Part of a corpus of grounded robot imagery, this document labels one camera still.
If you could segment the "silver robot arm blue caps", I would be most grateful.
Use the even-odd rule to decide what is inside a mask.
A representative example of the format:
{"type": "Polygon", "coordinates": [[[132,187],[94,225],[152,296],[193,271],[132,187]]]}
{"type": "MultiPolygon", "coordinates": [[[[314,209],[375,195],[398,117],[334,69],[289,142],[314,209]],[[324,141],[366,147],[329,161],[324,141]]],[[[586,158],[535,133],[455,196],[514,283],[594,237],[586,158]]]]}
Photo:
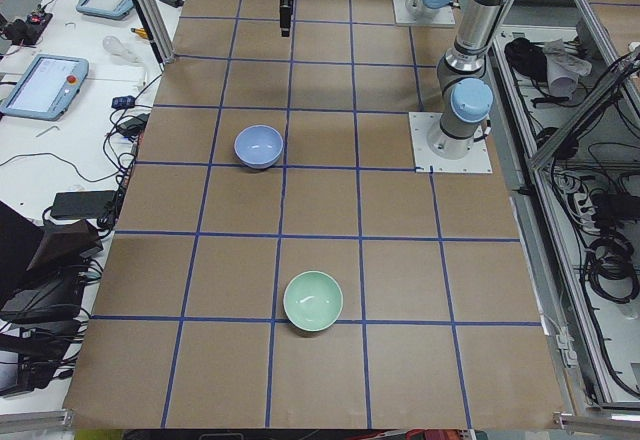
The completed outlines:
{"type": "Polygon", "coordinates": [[[486,120],[493,93],[481,79],[485,55],[513,0],[468,0],[454,43],[438,64],[444,112],[427,134],[429,148],[446,159],[465,157],[486,120]]]}

